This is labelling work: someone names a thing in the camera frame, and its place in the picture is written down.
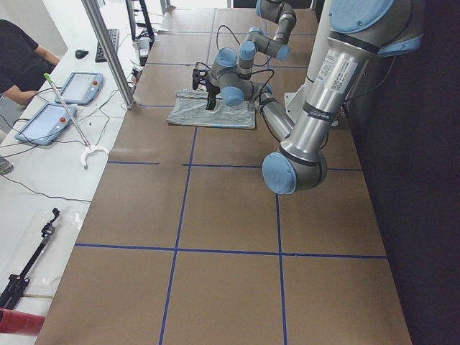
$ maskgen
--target computer mouse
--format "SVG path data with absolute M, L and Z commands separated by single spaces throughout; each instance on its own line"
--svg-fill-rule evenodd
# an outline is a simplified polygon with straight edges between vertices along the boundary
M 88 53 L 89 51 L 87 51 L 86 49 L 77 49 L 75 51 L 75 57 L 77 59 L 83 59 Z

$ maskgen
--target computer keyboard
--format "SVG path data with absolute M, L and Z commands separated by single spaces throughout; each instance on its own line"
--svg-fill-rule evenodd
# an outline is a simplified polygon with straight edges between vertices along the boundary
M 120 37 L 120 30 L 118 29 L 107 29 L 107 32 L 109 34 L 110 40 L 112 41 L 112 45 L 115 48 L 115 52 L 118 50 L 118 41 Z M 102 46 L 101 43 L 98 42 L 98 47 L 96 51 L 96 59 L 94 59 L 97 63 L 103 63 L 104 61 L 107 61 L 106 56 L 104 55 L 104 52 L 102 51 Z

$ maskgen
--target robotic arm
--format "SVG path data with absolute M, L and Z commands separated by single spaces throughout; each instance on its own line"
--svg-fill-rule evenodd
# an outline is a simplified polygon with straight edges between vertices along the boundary
M 264 181 L 275 193 L 314 188 L 326 178 L 321 143 L 366 61 L 412 52 L 421 44 L 423 0 L 326 0 L 324 10 L 329 6 L 328 52 L 295 124 L 270 87 L 249 81 L 257 52 L 279 60 L 288 57 L 287 43 L 296 18 L 282 0 L 257 2 L 257 15 L 278 24 L 273 40 L 252 28 L 239 56 L 231 48 L 219 50 L 205 77 L 208 100 L 221 93 L 228 106 L 254 101 L 280 141 L 278 150 L 262 165 Z

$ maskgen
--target red object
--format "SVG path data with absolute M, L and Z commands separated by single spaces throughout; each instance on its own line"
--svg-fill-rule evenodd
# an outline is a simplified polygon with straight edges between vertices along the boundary
M 37 336 L 44 322 L 44 316 L 0 308 L 0 333 Z

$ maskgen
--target gray cloth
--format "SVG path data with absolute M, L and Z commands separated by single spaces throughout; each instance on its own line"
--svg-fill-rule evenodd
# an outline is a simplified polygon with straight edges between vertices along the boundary
M 167 118 L 168 124 L 218 128 L 254 129 L 256 127 L 254 104 L 244 101 L 238 106 L 227 106 L 218 95 L 216 108 L 206 110 L 208 94 L 204 91 L 176 91 L 174 109 Z

